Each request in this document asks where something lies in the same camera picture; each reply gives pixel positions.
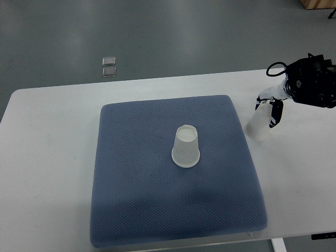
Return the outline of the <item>black white robotic hand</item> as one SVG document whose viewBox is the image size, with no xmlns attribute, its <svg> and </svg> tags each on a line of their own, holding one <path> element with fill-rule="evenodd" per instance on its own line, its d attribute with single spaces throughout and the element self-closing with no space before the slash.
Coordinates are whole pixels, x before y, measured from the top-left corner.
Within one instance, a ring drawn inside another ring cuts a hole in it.
<svg viewBox="0 0 336 252">
<path fill-rule="evenodd" d="M 285 79 L 281 84 L 263 90 L 256 99 L 255 110 L 257 110 L 261 104 L 271 105 L 271 118 L 269 122 L 269 127 L 271 129 L 281 120 L 284 100 L 291 99 L 291 96 L 288 95 L 286 91 L 287 81 L 288 79 Z"/>
</svg>

